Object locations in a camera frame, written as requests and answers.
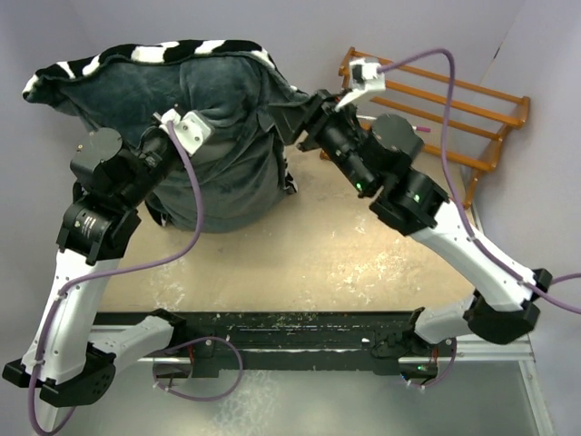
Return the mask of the zebra print pillowcase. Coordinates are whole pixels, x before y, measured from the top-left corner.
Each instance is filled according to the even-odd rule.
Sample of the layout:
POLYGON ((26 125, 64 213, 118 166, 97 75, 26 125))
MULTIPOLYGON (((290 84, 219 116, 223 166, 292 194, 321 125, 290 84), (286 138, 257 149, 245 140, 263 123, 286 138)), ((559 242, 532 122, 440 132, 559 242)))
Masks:
POLYGON ((155 116, 174 130, 196 181, 172 172, 148 196, 161 226, 229 233, 258 222, 297 192, 270 115, 307 95, 280 72, 261 45, 247 40, 127 43, 36 70, 22 92, 78 118, 88 129, 112 128, 141 149, 155 116))

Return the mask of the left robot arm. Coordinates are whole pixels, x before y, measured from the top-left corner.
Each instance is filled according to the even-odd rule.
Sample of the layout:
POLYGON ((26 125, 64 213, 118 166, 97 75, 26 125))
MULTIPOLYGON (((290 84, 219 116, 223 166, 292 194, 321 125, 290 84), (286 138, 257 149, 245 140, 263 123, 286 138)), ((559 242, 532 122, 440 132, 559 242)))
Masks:
POLYGON ((139 150, 111 128, 79 142, 70 162, 74 200, 57 236, 43 319, 25 355, 5 365, 5 380, 55 408, 72 408, 97 402, 114 376, 142 357, 183 352, 186 321, 163 309, 106 339, 91 330, 109 278, 123 273, 118 264, 141 222, 138 206, 182 163, 180 154, 193 155, 207 136, 179 122, 172 133, 165 125, 149 128, 139 150))

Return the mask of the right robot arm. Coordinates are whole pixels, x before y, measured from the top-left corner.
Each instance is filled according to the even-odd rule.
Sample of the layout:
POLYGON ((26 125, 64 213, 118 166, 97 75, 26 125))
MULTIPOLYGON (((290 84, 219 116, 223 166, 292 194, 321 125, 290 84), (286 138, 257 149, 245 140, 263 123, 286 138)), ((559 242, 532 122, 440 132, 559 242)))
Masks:
POLYGON ((304 134, 300 150, 321 149, 358 196, 371 199, 381 222, 428 247, 474 286, 464 300, 413 312, 403 335, 410 353, 424 355, 436 343, 471 333, 505 345, 535 329, 540 310, 531 288, 547 291, 551 274, 510 259, 443 188, 413 168, 423 142, 405 118, 383 114, 364 130, 354 105, 340 106, 325 90, 303 103, 270 104, 268 111, 285 144, 304 134))

